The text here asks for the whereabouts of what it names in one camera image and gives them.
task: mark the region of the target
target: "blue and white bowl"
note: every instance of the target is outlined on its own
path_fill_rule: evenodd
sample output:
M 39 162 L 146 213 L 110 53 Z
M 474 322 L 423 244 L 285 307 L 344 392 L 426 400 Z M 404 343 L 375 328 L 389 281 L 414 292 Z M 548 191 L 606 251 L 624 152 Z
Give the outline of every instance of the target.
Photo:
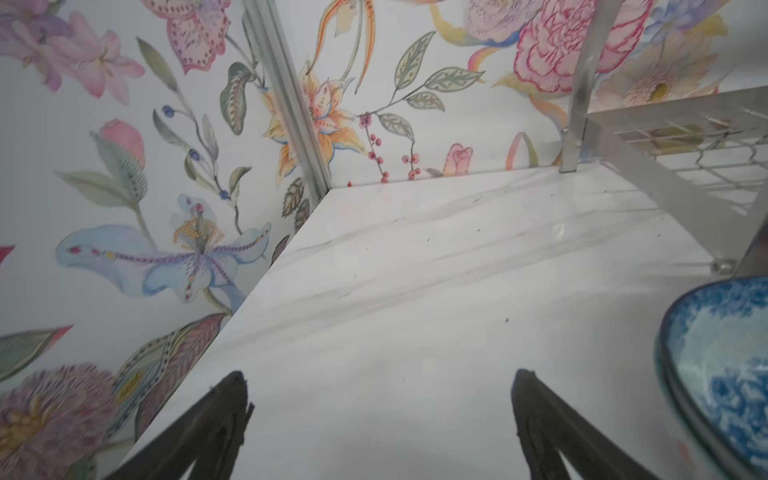
M 768 277 L 683 295 L 664 316 L 656 362 L 668 402 L 715 469 L 768 477 Z

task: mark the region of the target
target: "red berry branch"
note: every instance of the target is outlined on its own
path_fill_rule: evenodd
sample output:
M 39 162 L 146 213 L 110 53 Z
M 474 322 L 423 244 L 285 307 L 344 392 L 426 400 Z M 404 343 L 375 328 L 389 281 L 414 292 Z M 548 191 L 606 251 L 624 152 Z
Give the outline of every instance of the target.
M 360 128 L 366 129 L 366 136 L 368 137 L 368 144 L 371 146 L 371 151 L 368 152 L 368 158 L 376 162 L 376 165 L 379 167 L 379 172 L 382 175 L 382 183 L 385 184 L 389 182 L 389 172 L 385 172 L 382 168 L 382 164 L 384 163 L 384 159 L 381 157 L 376 156 L 376 147 L 381 147 L 382 139 L 376 138 L 376 136 L 368 131 L 368 127 L 371 124 L 371 114 L 363 114 L 360 115 Z

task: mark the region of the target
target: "painted leaf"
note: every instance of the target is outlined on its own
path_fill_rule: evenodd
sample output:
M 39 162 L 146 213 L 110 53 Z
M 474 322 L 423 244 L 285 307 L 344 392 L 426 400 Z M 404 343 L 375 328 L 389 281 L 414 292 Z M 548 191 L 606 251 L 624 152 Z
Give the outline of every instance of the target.
M 376 16 L 373 11 L 373 0 L 363 0 L 362 3 L 366 9 L 366 57 L 362 62 L 362 72 L 360 72 L 360 78 L 355 86 L 355 94 L 357 94 L 362 80 L 366 76 L 368 65 L 371 63 L 371 55 L 373 55 L 373 45 L 376 43 Z
M 310 218 L 310 200 L 305 198 L 304 200 L 301 200 L 299 207 L 296 209 L 296 219 L 293 221 L 296 233 L 299 233 L 299 228 L 306 223 L 308 218 Z
M 413 129 L 405 118 L 395 114 L 380 114 L 379 121 L 381 121 L 382 127 L 388 132 L 414 141 Z
M 459 91 L 475 83 L 485 72 L 469 71 L 459 67 L 446 67 L 429 75 L 425 86 L 429 90 Z
M 218 164 L 216 162 L 219 157 L 219 144 L 216 142 L 216 134 L 214 133 L 214 127 L 210 124 L 210 118 L 208 114 L 203 115 L 203 139 L 207 145 L 208 153 L 210 154 L 210 160 L 214 164 L 214 175 L 218 174 Z
M 430 177 L 433 177 L 433 178 L 442 177 L 442 172 L 436 168 L 425 168 L 424 171 L 428 173 Z
M 218 194 L 219 189 L 217 189 L 207 178 L 202 177 L 197 172 L 197 169 L 194 167 L 194 160 L 192 160 L 191 153 L 192 151 L 189 151 L 187 153 L 187 158 L 184 158 L 184 173 L 187 174 L 191 180 L 194 180 L 194 182 L 200 185 L 202 188 Z
M 239 135 L 243 133 L 243 122 L 245 121 L 245 85 L 253 80 L 253 76 L 248 67 L 239 62 L 230 66 L 227 76 L 227 86 L 219 95 L 221 114 L 232 129 L 232 133 Z
M 436 108 L 437 110 L 445 111 L 445 105 L 442 104 L 440 98 L 433 94 L 431 91 L 423 91 L 421 93 L 411 95 L 406 98 L 408 105 L 418 108 L 419 110 L 428 110 L 430 108 Z
M 424 54 L 429 46 L 429 41 L 435 32 L 431 31 L 422 35 L 419 40 L 413 42 L 408 50 L 400 58 L 400 62 L 395 69 L 395 90 L 407 87 L 416 79 L 419 69 L 422 67 Z
M 301 177 L 299 177 L 288 186 L 286 195 L 283 197 L 283 218 L 288 217 L 299 207 L 303 197 L 304 183 L 301 181 Z
M 171 145 L 174 145 L 175 147 L 182 147 L 184 150 L 189 150 L 191 147 L 187 142 L 181 139 L 178 135 L 174 133 L 173 130 L 171 130 L 163 121 L 162 118 L 160 118 L 160 115 L 157 114 L 157 110 L 152 112 L 152 123 L 154 123 L 154 127 L 157 129 L 158 134 Z
M 226 313 L 206 316 L 183 327 L 174 335 L 167 368 L 160 381 L 141 401 L 136 413 L 136 439 L 144 433 L 152 419 L 216 338 L 225 316 Z
M 101 172 L 83 170 L 57 175 L 83 197 L 102 207 L 128 207 L 131 204 L 120 184 Z
M 48 351 L 72 325 L 0 336 L 0 382 Z
M 96 142 L 98 154 L 107 170 L 118 181 L 123 190 L 129 195 L 129 200 L 138 203 L 147 194 L 147 177 L 144 170 L 133 155 L 120 145 L 107 140 L 99 134 L 91 132 Z
M 283 252 L 283 250 L 286 249 L 286 245 L 288 245 L 288 239 L 290 238 L 290 235 L 286 235 L 280 243 L 277 244 L 277 247 L 275 247 L 275 251 L 272 252 L 272 263 L 270 263 L 270 266 L 275 264 L 275 261 L 277 260 L 277 257 L 280 256 L 280 254 Z
M 250 172 L 251 167 L 238 167 L 230 175 L 230 199 L 232 204 L 237 205 L 237 198 L 240 196 L 240 179 L 243 175 Z
M 107 429 L 107 438 L 123 428 L 139 402 L 160 382 L 168 367 L 176 333 L 177 330 L 145 343 L 120 368 L 112 385 L 118 413 Z
M 174 73 L 170 70 L 170 66 L 168 65 L 168 62 L 165 61 L 165 58 L 163 58 L 163 55 L 160 55 L 159 51 L 155 50 L 152 45 L 149 45 L 141 38 L 136 39 L 139 41 L 141 55 L 144 57 L 144 61 L 147 62 L 149 69 L 152 70 L 152 73 L 154 73 L 169 90 L 179 93 L 179 84 L 176 82 Z

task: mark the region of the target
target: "white marble countertop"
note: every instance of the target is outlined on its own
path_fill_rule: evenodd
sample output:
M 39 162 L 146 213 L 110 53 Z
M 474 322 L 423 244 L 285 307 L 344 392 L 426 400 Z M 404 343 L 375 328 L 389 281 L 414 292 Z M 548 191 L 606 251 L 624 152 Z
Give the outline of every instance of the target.
M 526 368 L 683 478 L 653 341 L 709 262 L 596 164 L 332 190 L 129 457 L 241 370 L 235 480 L 529 478 L 509 400 Z

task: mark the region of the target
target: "wall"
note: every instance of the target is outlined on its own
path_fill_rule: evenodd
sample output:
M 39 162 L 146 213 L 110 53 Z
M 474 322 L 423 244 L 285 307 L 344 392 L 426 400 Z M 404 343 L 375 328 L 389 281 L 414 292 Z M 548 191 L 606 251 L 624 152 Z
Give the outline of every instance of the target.
M 309 215 L 242 15 L 0 4 L 0 478 L 103 478 Z
M 277 3 L 297 71 L 346 87 L 334 122 L 313 109 L 352 128 L 326 155 L 334 187 L 559 161 L 594 0 Z M 767 18 L 763 0 L 627 0 L 592 109 L 764 84 Z

